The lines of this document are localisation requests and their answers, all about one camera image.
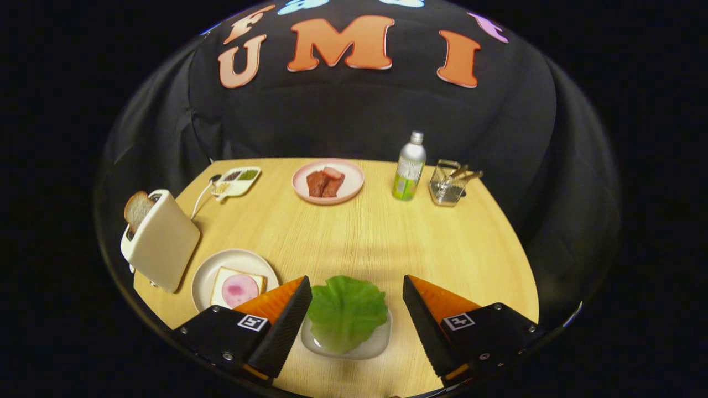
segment ham slice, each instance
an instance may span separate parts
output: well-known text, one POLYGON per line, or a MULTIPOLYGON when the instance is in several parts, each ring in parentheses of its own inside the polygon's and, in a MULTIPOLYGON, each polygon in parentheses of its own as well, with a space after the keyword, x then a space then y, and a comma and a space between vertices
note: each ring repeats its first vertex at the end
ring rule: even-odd
POLYGON ((258 284, 248 275, 229 276, 222 287, 222 297, 231 308, 256 298, 258 293, 258 284))
POLYGON ((331 167, 325 167, 324 169, 322 169, 322 172, 324 173, 325 176, 328 176, 329 178, 332 178, 333 180, 338 180, 342 177, 342 173, 340 173, 336 169, 332 169, 331 167))

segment silver bottle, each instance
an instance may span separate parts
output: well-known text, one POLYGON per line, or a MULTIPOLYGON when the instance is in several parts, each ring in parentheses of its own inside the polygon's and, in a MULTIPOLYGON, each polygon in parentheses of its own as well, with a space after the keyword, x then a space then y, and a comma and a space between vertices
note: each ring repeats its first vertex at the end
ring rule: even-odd
POLYGON ((423 148, 423 133, 414 131, 411 133, 411 141, 404 145, 399 155, 393 186, 393 195, 396 199, 413 199, 425 165, 426 149, 423 148))

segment toaster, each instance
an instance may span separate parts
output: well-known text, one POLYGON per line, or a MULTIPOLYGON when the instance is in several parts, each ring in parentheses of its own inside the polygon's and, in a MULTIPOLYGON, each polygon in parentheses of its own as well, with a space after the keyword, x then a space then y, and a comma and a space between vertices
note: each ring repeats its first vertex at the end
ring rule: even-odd
POLYGON ((125 228, 120 251, 131 271, 138 270, 153 285, 173 293, 201 233, 168 190, 155 190, 148 197, 155 205, 134 234, 130 226, 125 228))

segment bottle cap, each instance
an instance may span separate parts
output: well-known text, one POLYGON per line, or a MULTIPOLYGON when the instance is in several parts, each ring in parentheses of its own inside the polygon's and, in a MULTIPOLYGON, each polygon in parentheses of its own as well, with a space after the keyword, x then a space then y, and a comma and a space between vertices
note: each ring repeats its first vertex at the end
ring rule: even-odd
POLYGON ((420 145, 423 144, 423 132, 421 131, 414 131, 411 133, 411 142, 420 145))

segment lettuce leaf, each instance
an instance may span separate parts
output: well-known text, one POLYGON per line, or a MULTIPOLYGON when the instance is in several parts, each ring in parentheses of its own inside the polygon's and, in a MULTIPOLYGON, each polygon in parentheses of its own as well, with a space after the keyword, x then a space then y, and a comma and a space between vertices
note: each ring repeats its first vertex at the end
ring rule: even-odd
POLYGON ((329 278, 326 286, 312 286, 307 310, 312 335, 322 348, 333 353, 357 348, 386 322, 384 295, 371 282, 344 275, 329 278))

